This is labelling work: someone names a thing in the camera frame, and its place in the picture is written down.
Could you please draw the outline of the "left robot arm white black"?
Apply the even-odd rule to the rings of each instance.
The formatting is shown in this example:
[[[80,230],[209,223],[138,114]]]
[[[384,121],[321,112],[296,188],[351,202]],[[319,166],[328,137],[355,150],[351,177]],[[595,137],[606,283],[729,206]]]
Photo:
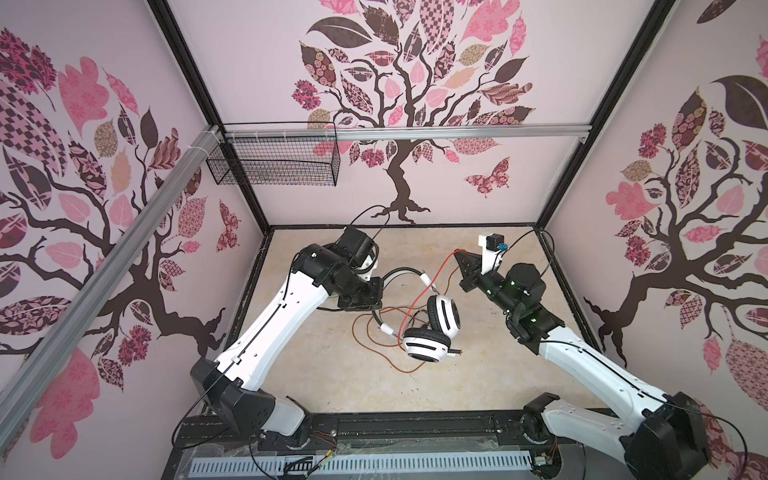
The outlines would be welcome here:
[[[303,248],[251,326],[216,359],[195,363],[191,378],[201,399],[232,432],[243,439],[262,432],[300,442],[308,436],[306,410],[265,392],[262,385],[299,327],[329,298],[337,298],[346,311],[381,307],[383,280],[372,274],[378,258],[374,239],[351,226],[333,243]]]

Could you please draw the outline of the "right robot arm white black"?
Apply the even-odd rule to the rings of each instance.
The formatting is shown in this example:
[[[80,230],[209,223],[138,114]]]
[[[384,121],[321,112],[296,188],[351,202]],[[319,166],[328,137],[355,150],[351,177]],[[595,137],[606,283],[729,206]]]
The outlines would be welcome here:
[[[540,302],[546,289],[537,268],[496,269],[497,252],[453,254],[461,288],[480,289],[505,316],[512,337],[560,367],[598,397],[610,415],[576,407],[544,393],[525,410],[536,431],[565,437],[624,464],[637,479],[691,479],[709,464],[705,422],[688,395],[674,395],[630,374],[587,344]]]

